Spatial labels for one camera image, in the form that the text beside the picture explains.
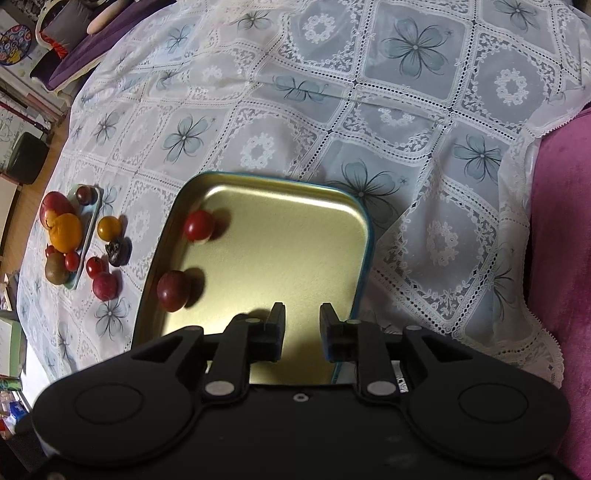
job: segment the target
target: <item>lace tablecloth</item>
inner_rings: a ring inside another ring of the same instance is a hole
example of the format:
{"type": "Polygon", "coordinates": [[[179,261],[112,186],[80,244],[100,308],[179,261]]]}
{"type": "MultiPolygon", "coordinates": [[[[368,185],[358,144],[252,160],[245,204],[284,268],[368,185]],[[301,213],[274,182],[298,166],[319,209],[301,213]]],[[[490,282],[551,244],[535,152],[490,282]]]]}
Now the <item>lace tablecloth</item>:
{"type": "Polygon", "coordinates": [[[537,138],[590,100],[589,19],[560,0],[267,3],[161,10],[76,99],[48,189],[102,187],[101,214],[127,215],[134,250],[121,295],[101,302],[86,275],[75,291],[43,278],[35,223],[18,313],[50,378],[129,348],[177,192],[224,170],[366,206],[378,240],[364,319],[428,326],[560,385],[522,270],[537,138]]]}

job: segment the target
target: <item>tray rim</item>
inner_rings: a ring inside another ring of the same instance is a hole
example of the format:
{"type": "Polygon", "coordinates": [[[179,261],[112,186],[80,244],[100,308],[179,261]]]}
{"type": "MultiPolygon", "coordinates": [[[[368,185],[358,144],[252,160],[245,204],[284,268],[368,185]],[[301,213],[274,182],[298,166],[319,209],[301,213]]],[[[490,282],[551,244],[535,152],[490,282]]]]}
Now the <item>tray rim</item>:
{"type": "Polygon", "coordinates": [[[74,197],[76,196],[76,190],[79,187],[82,186],[87,186],[90,187],[91,189],[93,189],[96,193],[96,202],[95,202],[95,206],[93,207],[92,210],[92,217],[90,218],[90,222],[88,224],[88,230],[86,231],[86,236],[84,238],[84,243],[82,244],[82,248],[80,248],[80,265],[78,265],[78,270],[74,273],[74,278],[72,278],[72,281],[68,281],[64,284],[64,288],[66,290],[75,290],[76,287],[78,286],[78,282],[80,281],[80,277],[82,276],[84,269],[86,268],[86,254],[88,253],[88,249],[90,248],[90,243],[92,242],[92,237],[95,234],[95,225],[96,225],[96,220],[99,216],[99,211],[100,208],[102,207],[102,199],[103,199],[103,193],[101,191],[100,188],[98,188],[95,185],[85,185],[83,183],[77,183],[74,186],[72,186],[72,188],[68,191],[68,194],[66,195],[66,198],[69,199],[70,194],[72,192],[74,192],[74,197]]]}
{"type": "MultiPolygon", "coordinates": [[[[336,192],[338,194],[343,195],[344,197],[347,197],[350,201],[352,200],[353,204],[356,205],[358,212],[361,214],[363,221],[365,222],[365,224],[367,226],[367,233],[368,233],[368,237],[365,242],[365,251],[363,252],[363,260],[361,263],[361,269],[359,270],[359,277],[357,280],[357,288],[355,289],[355,296],[353,297],[353,304],[351,306],[351,311],[349,312],[349,315],[348,315],[348,319],[354,318],[359,311],[360,300],[361,300],[361,297],[362,297],[363,292],[365,290],[365,286],[367,284],[367,275],[369,273],[369,270],[371,269],[371,260],[373,258],[374,249],[375,249],[375,246],[374,246],[374,226],[373,226],[373,224],[371,222],[371,218],[369,217],[369,214],[368,214],[366,208],[363,206],[363,204],[357,198],[355,198],[353,195],[351,195],[348,192],[345,192],[344,190],[340,190],[335,187],[329,187],[329,186],[321,185],[321,184],[317,184],[317,183],[311,183],[311,182],[307,182],[307,181],[298,181],[298,180],[292,180],[292,179],[281,179],[281,178],[269,177],[269,176],[265,176],[265,175],[255,175],[252,173],[240,173],[240,172],[228,172],[228,171],[205,171],[203,173],[200,173],[198,175],[191,177],[182,186],[182,188],[178,191],[178,193],[176,194],[176,197],[174,199],[174,202],[173,202],[172,206],[170,207],[170,211],[168,213],[168,216],[166,217],[166,220],[163,224],[162,232],[167,227],[168,220],[170,218],[170,213],[174,209],[174,204],[177,202],[178,197],[181,195],[182,191],[187,188],[189,183],[191,183],[192,181],[194,181],[195,179],[200,178],[200,177],[216,177],[216,176],[229,176],[229,177],[234,177],[234,178],[243,177],[243,178],[261,179],[261,180],[271,180],[271,181],[277,182],[279,184],[281,184],[281,183],[294,184],[294,185],[302,185],[303,184],[303,185],[311,187],[315,190],[323,190],[325,192],[336,192]]],[[[154,250],[154,256],[152,257],[152,261],[150,262],[150,267],[149,267],[148,273],[146,275],[146,281],[147,281],[148,277],[150,276],[152,266],[154,264],[156,250],[158,249],[160,241],[162,240],[162,232],[160,233],[160,239],[158,240],[158,243],[156,244],[156,249],[154,250]]],[[[144,283],[142,295],[141,295],[141,297],[139,299],[139,303],[138,303],[138,312],[139,312],[139,310],[142,306],[142,303],[144,301],[144,295],[146,295],[146,294],[147,294],[147,292],[146,292],[145,283],[144,283]]],[[[136,317],[135,323],[134,323],[134,332],[133,332],[132,340],[131,340],[131,348],[138,346],[137,336],[136,336],[136,326],[137,326],[137,317],[136,317]]],[[[331,383],[334,383],[336,381],[336,378],[338,377],[339,372],[340,372],[340,363],[335,365],[334,371],[331,376],[331,383]]]]}

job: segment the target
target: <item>yellow cherry tomato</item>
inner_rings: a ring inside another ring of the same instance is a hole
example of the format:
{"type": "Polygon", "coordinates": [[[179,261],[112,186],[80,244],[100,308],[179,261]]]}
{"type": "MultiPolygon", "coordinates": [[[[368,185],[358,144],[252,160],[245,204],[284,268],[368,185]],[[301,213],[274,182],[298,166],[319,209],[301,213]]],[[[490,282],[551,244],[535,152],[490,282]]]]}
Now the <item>yellow cherry tomato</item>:
{"type": "Polygon", "coordinates": [[[112,242],[121,236],[121,222],[116,217],[103,217],[96,226],[96,233],[103,242],[112,242]]]}

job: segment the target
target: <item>orange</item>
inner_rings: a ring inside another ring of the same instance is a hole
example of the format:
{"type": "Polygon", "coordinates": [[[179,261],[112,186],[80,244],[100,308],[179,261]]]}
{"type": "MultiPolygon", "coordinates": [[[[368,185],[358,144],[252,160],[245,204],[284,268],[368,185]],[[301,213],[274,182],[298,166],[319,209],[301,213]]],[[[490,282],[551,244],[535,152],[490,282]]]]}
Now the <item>orange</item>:
{"type": "Polygon", "coordinates": [[[82,224],[72,213],[64,213],[51,223],[49,240],[58,252],[63,254],[72,252],[82,242],[82,224]]]}

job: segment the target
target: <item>metal tray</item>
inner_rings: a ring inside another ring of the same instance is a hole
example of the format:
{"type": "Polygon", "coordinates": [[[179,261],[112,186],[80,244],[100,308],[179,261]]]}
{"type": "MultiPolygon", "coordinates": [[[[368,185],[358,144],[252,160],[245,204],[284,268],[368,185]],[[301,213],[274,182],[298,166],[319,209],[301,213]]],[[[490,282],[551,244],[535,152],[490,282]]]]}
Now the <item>metal tray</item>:
{"type": "Polygon", "coordinates": [[[82,184],[74,185],[70,191],[68,192],[67,198],[70,200],[70,203],[73,205],[74,210],[76,211],[76,215],[80,219],[82,223],[82,243],[76,250],[80,255],[80,265],[78,266],[78,270],[70,274],[70,278],[68,281],[64,283],[64,287],[68,290],[75,290],[78,286],[78,281],[80,280],[80,276],[85,268],[85,256],[86,252],[88,252],[88,247],[90,246],[90,241],[92,240],[92,235],[95,231],[96,225],[96,218],[99,215],[100,206],[102,204],[103,194],[100,189],[97,187],[93,187],[89,185],[91,189],[95,191],[95,202],[91,203],[90,205],[80,205],[78,200],[76,199],[76,190],[81,187],[82,184]]]}
{"type": "Polygon", "coordinates": [[[281,361],[252,366],[251,382],[330,383],[319,308],[331,302],[340,318],[355,314],[369,263],[371,223],[350,195],[328,187],[229,173],[204,173],[179,192],[144,287],[133,346],[187,325],[223,332],[232,317],[266,319],[276,301],[286,308],[281,361]],[[205,244],[183,236],[187,215],[206,209],[216,231],[205,244]],[[167,313],[158,279],[183,270],[193,279],[187,307],[167,313]]]}

